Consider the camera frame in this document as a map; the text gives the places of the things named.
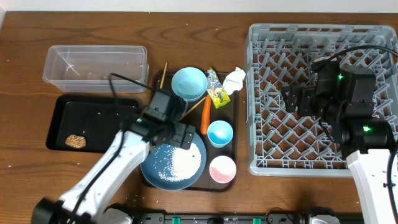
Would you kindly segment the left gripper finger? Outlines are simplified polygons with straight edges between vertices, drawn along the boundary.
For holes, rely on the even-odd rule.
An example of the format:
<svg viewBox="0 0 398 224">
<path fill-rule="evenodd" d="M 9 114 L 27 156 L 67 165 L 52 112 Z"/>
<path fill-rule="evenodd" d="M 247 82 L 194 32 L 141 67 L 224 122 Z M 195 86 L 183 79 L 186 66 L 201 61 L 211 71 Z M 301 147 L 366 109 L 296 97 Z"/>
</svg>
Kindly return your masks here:
<svg viewBox="0 0 398 224">
<path fill-rule="evenodd" d="M 182 149 L 189 149 L 192 141 L 193 141 L 193 137 L 195 135 L 196 132 L 196 128 L 192 125 L 186 125 L 184 132 L 183 132 L 183 138 L 182 138 L 182 143 L 181 143 L 181 148 Z"/>
<path fill-rule="evenodd" d="M 185 137 L 186 124 L 175 123 L 172 137 L 166 143 L 171 146 L 182 146 Z"/>
</svg>

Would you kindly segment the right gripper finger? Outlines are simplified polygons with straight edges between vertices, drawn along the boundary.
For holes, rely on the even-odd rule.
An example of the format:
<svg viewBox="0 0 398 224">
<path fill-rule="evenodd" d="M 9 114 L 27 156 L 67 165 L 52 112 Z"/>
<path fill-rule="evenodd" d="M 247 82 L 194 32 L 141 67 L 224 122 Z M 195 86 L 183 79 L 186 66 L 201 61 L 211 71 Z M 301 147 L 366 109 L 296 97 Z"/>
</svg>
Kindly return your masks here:
<svg viewBox="0 0 398 224">
<path fill-rule="evenodd" d="M 315 97 L 315 88 L 303 87 L 298 94 L 297 113 L 299 116 L 313 116 L 315 114 L 313 109 L 313 98 Z"/>
<path fill-rule="evenodd" d="M 285 109 L 287 112 L 294 112 L 297 107 L 298 95 L 300 93 L 300 86 L 289 85 L 281 89 L 281 95 L 285 102 Z"/>
</svg>

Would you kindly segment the pile of white rice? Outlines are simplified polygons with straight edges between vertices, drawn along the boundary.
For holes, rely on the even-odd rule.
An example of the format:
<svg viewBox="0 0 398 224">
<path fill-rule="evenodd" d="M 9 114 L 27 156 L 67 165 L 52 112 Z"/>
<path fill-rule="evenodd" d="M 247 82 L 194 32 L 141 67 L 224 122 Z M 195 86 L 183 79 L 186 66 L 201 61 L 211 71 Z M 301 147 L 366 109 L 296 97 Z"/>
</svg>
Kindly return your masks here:
<svg viewBox="0 0 398 224">
<path fill-rule="evenodd" d="M 201 165 L 198 146 L 191 144 L 189 149 L 164 144 L 155 153 L 155 172 L 162 180 L 179 182 L 193 177 Z"/>
</svg>

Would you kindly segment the dark blue plate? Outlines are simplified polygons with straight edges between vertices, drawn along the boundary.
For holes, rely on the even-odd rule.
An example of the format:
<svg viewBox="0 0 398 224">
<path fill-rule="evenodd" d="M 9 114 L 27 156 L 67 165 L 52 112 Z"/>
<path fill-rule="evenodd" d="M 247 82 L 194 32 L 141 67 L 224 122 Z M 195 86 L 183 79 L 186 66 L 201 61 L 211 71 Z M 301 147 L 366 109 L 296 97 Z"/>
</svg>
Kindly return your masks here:
<svg viewBox="0 0 398 224">
<path fill-rule="evenodd" d="M 163 144 L 140 164 L 148 183 L 162 190 L 182 190 L 194 184 L 206 165 L 206 147 L 195 133 L 189 149 Z"/>
</svg>

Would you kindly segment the light blue bowl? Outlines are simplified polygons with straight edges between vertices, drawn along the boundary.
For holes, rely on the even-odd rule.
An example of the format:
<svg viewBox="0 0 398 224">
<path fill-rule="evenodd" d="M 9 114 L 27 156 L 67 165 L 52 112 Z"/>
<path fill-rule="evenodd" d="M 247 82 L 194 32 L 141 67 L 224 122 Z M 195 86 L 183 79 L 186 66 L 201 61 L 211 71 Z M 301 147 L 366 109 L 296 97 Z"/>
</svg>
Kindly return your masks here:
<svg viewBox="0 0 398 224">
<path fill-rule="evenodd" d="M 185 67 L 173 75 L 171 86 L 177 96 L 192 102 L 199 100 L 206 92 L 208 80 L 200 69 Z"/>
</svg>

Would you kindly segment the yellow snack wrapper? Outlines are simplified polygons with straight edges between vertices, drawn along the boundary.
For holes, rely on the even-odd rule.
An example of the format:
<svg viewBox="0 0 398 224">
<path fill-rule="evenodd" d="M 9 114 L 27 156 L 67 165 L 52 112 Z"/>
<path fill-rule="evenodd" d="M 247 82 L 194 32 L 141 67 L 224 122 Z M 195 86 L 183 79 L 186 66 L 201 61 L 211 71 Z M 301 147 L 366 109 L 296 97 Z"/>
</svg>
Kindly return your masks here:
<svg viewBox="0 0 398 224">
<path fill-rule="evenodd" d="M 208 92 L 215 108 L 219 109 L 220 107 L 227 105 L 231 100 L 229 98 L 229 95 L 223 88 L 223 86 L 222 86 L 216 72 L 213 70 L 213 68 L 210 67 L 207 70 L 207 72 L 208 72 L 207 92 Z"/>
</svg>

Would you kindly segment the white napkin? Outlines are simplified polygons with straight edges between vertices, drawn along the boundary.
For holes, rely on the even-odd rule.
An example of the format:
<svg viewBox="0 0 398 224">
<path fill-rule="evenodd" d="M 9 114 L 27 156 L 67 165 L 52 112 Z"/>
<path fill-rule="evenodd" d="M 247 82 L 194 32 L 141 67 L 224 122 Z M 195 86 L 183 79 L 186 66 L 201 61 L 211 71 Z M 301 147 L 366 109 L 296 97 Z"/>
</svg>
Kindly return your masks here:
<svg viewBox="0 0 398 224">
<path fill-rule="evenodd" d="M 229 73 L 223 81 L 223 88 L 228 95 L 232 95 L 235 91 L 239 91 L 243 87 L 243 80 L 246 77 L 246 72 L 236 67 L 234 71 Z"/>
</svg>

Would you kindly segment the brown walnut-like food piece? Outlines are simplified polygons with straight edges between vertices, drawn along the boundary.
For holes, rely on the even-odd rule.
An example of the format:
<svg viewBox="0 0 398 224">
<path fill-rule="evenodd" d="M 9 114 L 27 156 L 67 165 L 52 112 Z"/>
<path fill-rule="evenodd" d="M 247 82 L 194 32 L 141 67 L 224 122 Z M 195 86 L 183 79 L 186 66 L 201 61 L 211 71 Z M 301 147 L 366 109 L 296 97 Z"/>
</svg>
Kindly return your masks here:
<svg viewBox="0 0 398 224">
<path fill-rule="evenodd" d="M 82 149 L 86 146 L 86 139 L 83 136 L 72 134 L 66 138 L 65 144 L 74 149 Z"/>
</svg>

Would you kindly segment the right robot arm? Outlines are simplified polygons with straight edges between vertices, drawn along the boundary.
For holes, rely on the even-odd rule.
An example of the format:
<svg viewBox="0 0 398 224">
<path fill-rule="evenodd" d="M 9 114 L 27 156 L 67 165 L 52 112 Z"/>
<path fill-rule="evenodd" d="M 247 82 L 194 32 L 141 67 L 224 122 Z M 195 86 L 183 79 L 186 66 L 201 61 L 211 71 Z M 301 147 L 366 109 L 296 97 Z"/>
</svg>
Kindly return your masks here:
<svg viewBox="0 0 398 224">
<path fill-rule="evenodd" d="M 397 223 L 397 141 L 391 125 L 373 116 L 373 70 L 337 61 L 314 64 L 312 86 L 291 83 L 281 94 L 287 112 L 318 116 L 332 130 L 352 173 L 365 223 Z"/>
</svg>

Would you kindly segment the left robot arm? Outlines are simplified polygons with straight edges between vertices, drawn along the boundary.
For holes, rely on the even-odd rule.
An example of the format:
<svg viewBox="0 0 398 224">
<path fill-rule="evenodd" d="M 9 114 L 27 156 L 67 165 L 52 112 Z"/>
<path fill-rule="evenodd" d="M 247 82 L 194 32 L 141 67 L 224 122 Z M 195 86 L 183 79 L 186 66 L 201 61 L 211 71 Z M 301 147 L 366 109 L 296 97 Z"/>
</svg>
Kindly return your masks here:
<svg viewBox="0 0 398 224">
<path fill-rule="evenodd" d="M 163 143 L 188 149 L 195 127 L 179 121 L 145 119 L 132 114 L 121 123 L 109 149 L 72 189 L 56 202 L 43 198 L 32 223 L 98 223 L 129 174 L 145 161 L 152 147 Z"/>
</svg>

